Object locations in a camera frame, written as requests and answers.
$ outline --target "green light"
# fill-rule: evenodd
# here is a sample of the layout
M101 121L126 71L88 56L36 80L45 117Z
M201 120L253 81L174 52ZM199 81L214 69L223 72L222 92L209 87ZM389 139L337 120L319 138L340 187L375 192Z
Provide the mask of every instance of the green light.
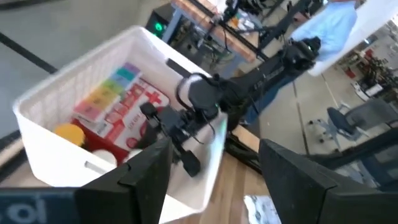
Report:
M162 30L163 30L162 24L160 24L159 22L157 22L157 23L155 24L155 29L156 29L157 31L162 31Z

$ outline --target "white plastic basket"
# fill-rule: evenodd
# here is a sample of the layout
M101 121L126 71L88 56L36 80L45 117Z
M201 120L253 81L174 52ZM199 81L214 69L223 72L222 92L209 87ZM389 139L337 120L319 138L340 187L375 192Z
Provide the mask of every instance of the white plastic basket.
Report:
M174 91L182 77L165 64L168 58L189 72L208 75L150 32L135 26L20 97L14 105L14 112L36 178L54 187L79 187L101 176L88 168L88 164L104 172L114 168L114 165L58 137L51 130L57 124L69 121L73 107L126 62L139 67L145 80L165 93L174 108L181 108ZM187 86L182 89L182 99L188 103ZM195 178L189 177L181 164L173 170L161 223L200 213L206 208L223 153L226 115L219 115L212 125L216 136L209 125L198 133L197 138L207 142L205 145L194 139L184 143L185 149L197 155L202 170Z

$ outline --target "yellow bottle cap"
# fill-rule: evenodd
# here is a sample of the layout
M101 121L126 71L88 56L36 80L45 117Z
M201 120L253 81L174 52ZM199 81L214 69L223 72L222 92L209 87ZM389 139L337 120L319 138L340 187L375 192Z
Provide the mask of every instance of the yellow bottle cap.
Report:
M74 124L61 124L55 128L54 133L77 146L85 143L86 137L83 130Z

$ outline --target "blue shirt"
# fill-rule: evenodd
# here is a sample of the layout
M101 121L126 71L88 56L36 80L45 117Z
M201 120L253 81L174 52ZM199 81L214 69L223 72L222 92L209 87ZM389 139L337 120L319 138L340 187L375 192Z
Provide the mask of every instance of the blue shirt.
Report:
M343 50L356 18L355 1L329 2L322 12L296 29L291 38L300 41L319 37L317 61L325 61Z

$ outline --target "jeans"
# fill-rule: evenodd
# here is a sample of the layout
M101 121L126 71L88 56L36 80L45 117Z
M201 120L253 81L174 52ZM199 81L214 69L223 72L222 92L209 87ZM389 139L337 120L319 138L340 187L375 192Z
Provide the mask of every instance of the jeans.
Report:
M276 98L276 95L278 94L279 89L281 89L283 86L286 86L287 84L291 83L294 81L299 75L293 75L293 76L286 76L284 79L279 81L276 85L271 87L266 94L260 99L255 102L255 106L259 112L257 114L256 109L254 109L254 105L249 107L248 112L244 115L244 120L251 124L253 123L257 117L261 114L261 111L265 110L268 105L274 101Z

